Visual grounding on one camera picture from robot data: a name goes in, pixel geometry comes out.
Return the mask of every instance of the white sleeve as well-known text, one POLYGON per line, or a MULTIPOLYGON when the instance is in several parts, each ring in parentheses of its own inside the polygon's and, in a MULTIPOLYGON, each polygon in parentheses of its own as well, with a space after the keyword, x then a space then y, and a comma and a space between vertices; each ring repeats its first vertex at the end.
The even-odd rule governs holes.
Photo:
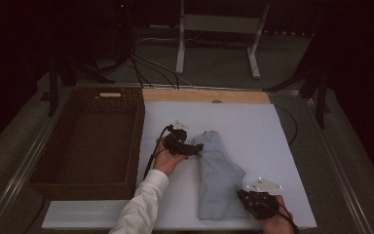
POLYGON ((109 233, 151 233, 157 219, 159 202, 167 186, 166 174, 150 170, 109 233))

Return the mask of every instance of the white desk frame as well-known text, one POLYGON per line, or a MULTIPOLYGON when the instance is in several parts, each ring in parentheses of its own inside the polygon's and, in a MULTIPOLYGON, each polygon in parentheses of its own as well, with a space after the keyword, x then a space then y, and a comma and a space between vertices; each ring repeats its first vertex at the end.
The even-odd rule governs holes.
POLYGON ((256 49, 259 44, 266 16, 270 5, 266 4, 261 18, 238 18, 201 16, 184 14, 184 0, 181 0, 180 7, 180 36, 175 72, 182 74, 184 71, 184 30, 219 31, 236 33, 255 33, 253 45, 247 48, 248 61, 250 62, 251 74, 254 79, 260 78, 259 67, 256 60, 256 49))

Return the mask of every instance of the person's left hand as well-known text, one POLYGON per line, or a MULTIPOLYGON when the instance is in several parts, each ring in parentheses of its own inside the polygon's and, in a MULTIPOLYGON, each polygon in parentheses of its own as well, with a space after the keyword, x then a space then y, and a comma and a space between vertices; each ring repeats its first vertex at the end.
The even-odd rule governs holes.
POLYGON ((164 139, 161 138, 158 140, 160 141, 160 144, 157 149, 158 154, 154 160, 153 169, 159 170, 169 176, 174 171, 175 166, 177 166, 179 162, 186 159, 188 156, 170 154, 163 146, 164 139))

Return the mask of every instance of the folded garment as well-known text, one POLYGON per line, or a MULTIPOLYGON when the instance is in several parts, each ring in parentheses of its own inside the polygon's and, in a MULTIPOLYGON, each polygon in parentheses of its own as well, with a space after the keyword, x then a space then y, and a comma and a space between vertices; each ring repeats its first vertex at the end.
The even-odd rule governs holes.
POLYGON ((193 139, 202 143, 198 155, 202 183, 200 187, 199 220, 235 220, 248 218, 237 196, 245 171, 226 153, 220 134, 205 132, 193 139))

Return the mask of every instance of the sleeve cuff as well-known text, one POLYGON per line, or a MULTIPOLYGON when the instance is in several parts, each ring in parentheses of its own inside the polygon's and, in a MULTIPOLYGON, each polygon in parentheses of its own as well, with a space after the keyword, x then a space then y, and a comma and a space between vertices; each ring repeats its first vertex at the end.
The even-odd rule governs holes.
POLYGON ((163 194, 168 186, 168 176, 159 170, 152 169, 143 182, 154 184, 163 194))

